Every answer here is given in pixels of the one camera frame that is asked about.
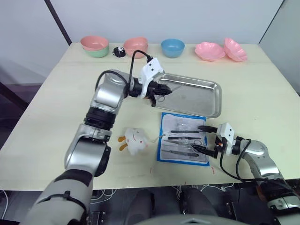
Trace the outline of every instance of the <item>white cable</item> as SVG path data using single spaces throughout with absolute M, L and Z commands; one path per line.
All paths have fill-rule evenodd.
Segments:
M 5 205 L 5 209 L 3 211 L 2 217 L 1 217 L 1 219 L 4 219 L 6 211 L 8 210 L 8 195 L 6 194 L 6 192 L 4 190 L 2 190 L 2 191 L 3 191 L 3 193 L 5 194 L 5 197 L 6 197 L 6 205 Z
M 179 200 L 180 199 L 180 194 L 181 194 L 181 186 L 172 186 L 176 190 L 176 198 Z
M 105 190 L 102 190 L 102 195 L 101 195 L 100 197 L 95 198 L 95 199 L 92 199 L 92 200 L 99 200 L 99 199 L 101 199 L 101 197 L 104 196 L 104 195 L 105 195 L 105 196 L 108 196 L 108 198 L 107 198 L 107 199 L 104 199 L 104 200 L 102 200 L 102 201 L 99 201 L 99 202 L 93 202 L 93 203 L 90 203 L 90 205 L 97 204 L 97 203 L 102 203 L 102 202 L 105 202 L 105 201 L 110 200 L 110 199 L 112 198 L 112 196 L 114 195 L 114 193 L 116 193 L 116 191 L 117 191 L 117 189 L 112 189 L 112 193 L 111 193 L 110 195 L 107 195 L 107 194 L 105 194 Z
M 151 140 L 150 142 L 155 143 L 159 138 L 162 138 L 163 136 L 165 136 L 165 134 L 158 136 L 157 138 Z
M 206 187 L 216 188 L 220 191 L 226 191 L 227 188 L 230 188 L 230 187 L 233 187 L 233 186 L 234 186 L 234 183 L 232 183 L 232 185 L 229 185 L 227 187 L 222 186 L 221 188 L 213 186 L 213 185 L 205 184 L 205 185 L 202 186 L 202 189 L 200 191 L 203 191 Z
M 234 183 L 232 183 L 232 185 L 229 185 L 229 186 L 227 186 L 227 187 L 221 187 L 221 189 L 223 190 L 223 191 L 226 191 L 226 188 L 231 188 L 231 187 L 233 187 L 234 186 Z
M 99 200 L 100 198 L 102 198 L 104 195 L 104 192 L 103 192 L 103 190 L 101 192 L 102 192 L 102 195 L 100 195 L 98 198 L 91 198 L 91 200 L 95 201 L 95 200 Z
M 107 195 L 107 194 L 105 194 L 105 190 L 104 190 L 104 192 L 102 191 L 102 193 L 103 193 L 103 195 L 105 195 L 105 196 L 107 196 L 107 197 L 110 197 L 110 196 L 112 196 L 115 192 L 117 191 L 117 189 L 112 189 L 112 193 L 110 194 L 110 195 Z
M 202 189 L 200 190 L 201 192 L 207 187 L 207 184 L 202 186 Z

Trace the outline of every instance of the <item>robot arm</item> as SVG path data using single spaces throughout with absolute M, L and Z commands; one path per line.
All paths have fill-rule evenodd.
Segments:
M 254 179 L 235 178 L 243 182 L 257 181 L 268 201 L 268 207 L 275 214 L 295 211 L 299 215 L 300 198 L 287 186 L 276 164 L 270 158 L 265 144 L 241 137 L 234 139 L 234 129 L 229 123 L 223 123 L 218 128 L 200 126 L 199 129 L 209 133 L 216 133 L 215 148 L 214 151 L 207 150 L 201 146 L 193 146 L 193 148 L 214 158 L 217 158 L 220 151 L 222 154 L 234 154 L 245 159 L 250 166 Z
M 170 94 L 172 91 L 166 85 L 153 81 L 163 72 L 158 60 L 151 59 L 143 67 L 141 78 L 134 78 L 129 89 L 124 82 L 129 74 L 117 70 L 104 72 L 104 81 L 97 86 L 84 123 L 79 126 L 67 150 L 64 160 L 66 171 L 47 186 L 22 225 L 87 222 L 93 178 L 106 169 L 111 151 L 107 142 L 123 99 L 129 94 L 139 98 L 149 97 L 153 101 L 154 94 Z

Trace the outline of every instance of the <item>pink plate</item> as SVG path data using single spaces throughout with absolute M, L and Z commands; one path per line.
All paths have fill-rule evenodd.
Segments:
M 247 54 L 241 46 L 231 38 L 225 38 L 224 40 L 224 51 L 234 61 L 241 62 L 248 59 Z
M 108 46 L 108 40 L 101 36 L 90 35 L 80 40 L 82 47 L 88 51 L 98 51 Z
M 201 59 L 211 62 L 218 60 L 226 55 L 224 49 L 220 45 L 211 42 L 202 42 L 200 44 L 197 44 L 195 53 Z
M 144 37 L 134 37 L 131 39 L 128 39 L 124 43 L 124 49 L 126 54 L 130 55 L 132 57 L 133 52 L 135 50 L 141 50 L 143 52 L 147 52 L 148 49 L 148 40 Z M 141 53 L 136 53 L 135 58 L 139 59 L 142 58 L 144 55 Z

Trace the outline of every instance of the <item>black wire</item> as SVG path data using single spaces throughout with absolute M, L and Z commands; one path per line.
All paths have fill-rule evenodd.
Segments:
M 132 79 L 132 70 L 133 70 L 133 63 L 135 60 L 135 54 L 136 53 L 141 53 L 143 55 L 145 55 L 147 57 L 147 62 L 151 61 L 153 58 L 151 56 L 149 56 L 147 53 L 141 51 L 141 50 L 135 50 L 132 54 L 132 58 L 131 58 L 131 65 L 130 65 L 130 72 L 129 72 L 129 79 L 128 79 L 128 83 L 129 83 L 129 87 L 131 84 L 131 79 Z
M 129 93 L 129 84 L 128 84 L 127 80 L 126 80 L 122 75 L 120 75 L 119 73 L 117 73 L 117 72 L 115 72 L 115 71 L 113 71 L 113 70 L 105 70 L 105 71 L 103 71 L 103 72 L 99 75 L 99 77 L 98 77 L 98 79 L 97 79 L 97 82 L 96 82 L 95 90 L 97 89 L 97 87 L 98 87 L 98 85 L 99 85 L 99 82 L 100 82 L 101 78 L 102 78 L 102 77 L 104 76 L 104 74 L 106 74 L 106 73 L 115 74 L 115 75 L 117 75 L 119 78 L 121 78 L 122 81 L 124 81 L 125 86 L 126 86 L 126 94 L 125 94 L 126 96 L 125 96 L 125 97 L 127 97 L 128 93 Z
M 284 182 L 286 183 L 286 185 L 283 184 L 283 183 L 278 182 L 277 180 L 269 180 L 268 178 L 243 179 L 243 178 L 240 177 L 240 174 L 239 174 L 239 171 L 238 171 L 239 163 L 240 163 L 240 160 L 241 160 L 242 156 L 244 155 L 245 151 L 247 150 L 248 146 L 249 146 L 250 143 L 251 143 L 251 139 L 247 139 L 247 140 L 248 140 L 248 143 L 246 144 L 246 146 L 244 147 L 243 151 L 241 152 L 241 154 L 240 154 L 240 156 L 239 156 L 239 158 L 238 158 L 238 161 L 237 161 L 237 163 L 236 163 L 236 165 L 235 165 L 237 177 L 234 176 L 234 175 L 232 175 L 232 174 L 230 174 L 229 172 L 227 172 L 227 171 L 224 169 L 224 167 L 223 167 L 223 165 L 222 165 L 222 162 L 223 162 L 223 156 L 224 156 L 224 151 L 222 151 L 221 157 L 220 157 L 220 167 L 221 167 L 222 171 L 223 171 L 224 173 L 226 173 L 228 176 L 230 176 L 230 177 L 232 177 L 232 178 L 234 178 L 234 179 L 237 179 L 237 180 L 239 180 L 239 181 L 241 181 L 241 182 L 244 182 L 244 183 L 246 183 L 246 182 L 253 182 L 253 181 L 265 181 L 265 182 L 270 182 L 270 183 L 279 185 L 279 186 L 281 186 L 281 187 L 283 187 L 283 188 L 285 188 L 285 189 L 287 189 L 287 190 L 293 191 L 293 189 L 286 183 L 285 180 L 284 180 Z
M 235 172 L 236 172 L 236 175 L 237 175 L 238 179 L 239 179 L 240 181 L 242 181 L 242 182 L 245 182 L 245 181 L 244 181 L 244 179 L 242 179 L 242 178 L 240 177 L 240 173 L 239 173 L 240 160 L 241 160 L 242 157 L 244 156 L 245 151 L 247 150 L 248 146 L 250 145 L 250 143 L 251 143 L 251 141 L 252 141 L 251 139 L 247 139 L 247 140 L 248 140 L 248 143 L 247 143 L 246 146 L 244 147 L 243 151 L 240 153 L 240 156 L 239 156 L 239 158 L 238 158 L 238 161 L 237 161 L 236 164 L 235 164 Z
M 239 196 L 238 196 L 238 203 L 240 202 L 240 188 L 239 188 Z
M 227 171 L 224 169 L 224 167 L 223 167 L 223 165 L 222 165 L 222 162 L 223 162 L 223 156 L 224 156 L 224 151 L 222 151 L 221 157 L 220 157 L 220 167 L 221 167 L 221 169 L 222 169 L 223 172 L 226 173 L 228 176 L 230 176 L 230 177 L 232 177 L 232 178 L 235 178 L 235 179 L 239 180 L 238 177 L 233 176 L 232 174 L 230 174 L 229 172 L 227 172 Z

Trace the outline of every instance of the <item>stainless steel tray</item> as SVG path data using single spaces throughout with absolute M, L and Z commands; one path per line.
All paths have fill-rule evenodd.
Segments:
M 173 93 L 155 96 L 156 107 L 208 118 L 221 114 L 221 87 L 216 82 L 165 74 L 159 83 L 167 84 Z

